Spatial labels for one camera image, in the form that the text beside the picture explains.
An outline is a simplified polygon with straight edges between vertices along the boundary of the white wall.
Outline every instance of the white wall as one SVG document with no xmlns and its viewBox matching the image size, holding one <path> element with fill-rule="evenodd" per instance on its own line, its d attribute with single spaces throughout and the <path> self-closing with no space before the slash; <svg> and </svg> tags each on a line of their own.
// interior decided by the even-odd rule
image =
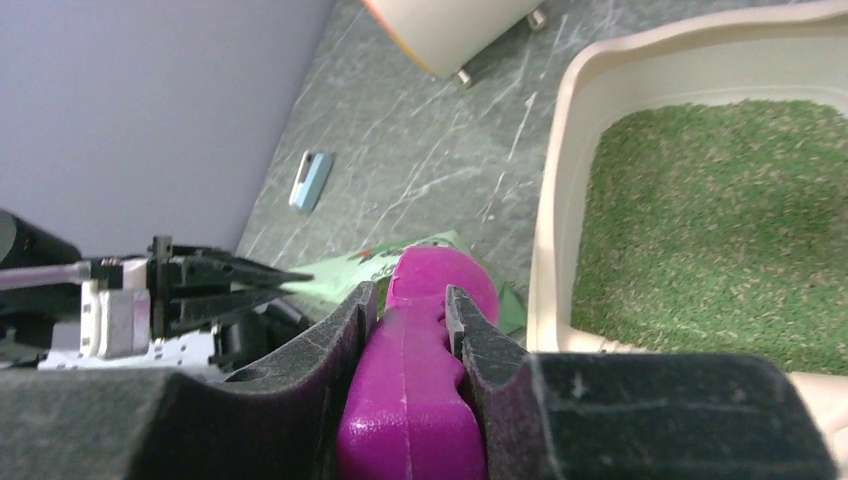
<svg viewBox="0 0 848 480">
<path fill-rule="evenodd" d="M 235 248 L 334 0 L 0 0 L 0 208 Z"/>
</svg>

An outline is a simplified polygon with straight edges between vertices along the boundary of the grass mat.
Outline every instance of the grass mat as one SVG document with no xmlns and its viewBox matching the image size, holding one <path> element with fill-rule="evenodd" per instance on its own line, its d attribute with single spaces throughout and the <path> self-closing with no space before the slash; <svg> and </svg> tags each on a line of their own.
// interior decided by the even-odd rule
<svg viewBox="0 0 848 480">
<path fill-rule="evenodd" d="M 572 324 L 848 374 L 848 120 L 805 101 L 646 110 L 602 136 Z"/>
</svg>

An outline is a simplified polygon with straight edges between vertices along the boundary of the blue and white object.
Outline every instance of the blue and white object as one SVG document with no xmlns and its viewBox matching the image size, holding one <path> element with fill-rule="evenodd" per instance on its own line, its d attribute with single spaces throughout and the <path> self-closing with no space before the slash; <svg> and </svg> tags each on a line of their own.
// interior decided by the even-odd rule
<svg viewBox="0 0 848 480">
<path fill-rule="evenodd" d="M 289 205 L 300 212 L 312 213 L 332 167 L 332 154 L 305 152 L 297 169 Z"/>
</svg>

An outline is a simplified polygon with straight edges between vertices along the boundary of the beige plastic tray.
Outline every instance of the beige plastic tray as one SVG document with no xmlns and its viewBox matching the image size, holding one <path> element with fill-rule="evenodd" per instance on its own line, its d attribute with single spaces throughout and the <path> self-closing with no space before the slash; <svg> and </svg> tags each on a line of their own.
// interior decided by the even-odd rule
<svg viewBox="0 0 848 480">
<path fill-rule="evenodd" d="M 586 188 L 601 133 L 643 109 L 744 99 L 813 100 L 848 114 L 848 0 L 703 16 L 595 43 L 574 59 L 559 90 L 539 201 L 529 349 L 634 351 L 570 327 Z M 848 466 L 848 379 L 790 378 L 834 456 Z"/>
</svg>

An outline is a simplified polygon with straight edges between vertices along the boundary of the gray marble surface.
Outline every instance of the gray marble surface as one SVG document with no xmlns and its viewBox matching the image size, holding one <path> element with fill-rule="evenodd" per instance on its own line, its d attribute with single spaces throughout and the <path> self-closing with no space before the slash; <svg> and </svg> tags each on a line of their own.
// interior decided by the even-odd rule
<svg viewBox="0 0 848 480">
<path fill-rule="evenodd" d="M 293 267 L 448 230 L 527 291 L 557 90 L 590 43 L 780 0 L 548 0 L 467 66 L 470 90 L 421 72 L 356 0 L 339 0 L 239 253 Z M 306 149 L 336 164 L 316 210 L 288 206 Z"/>
</svg>

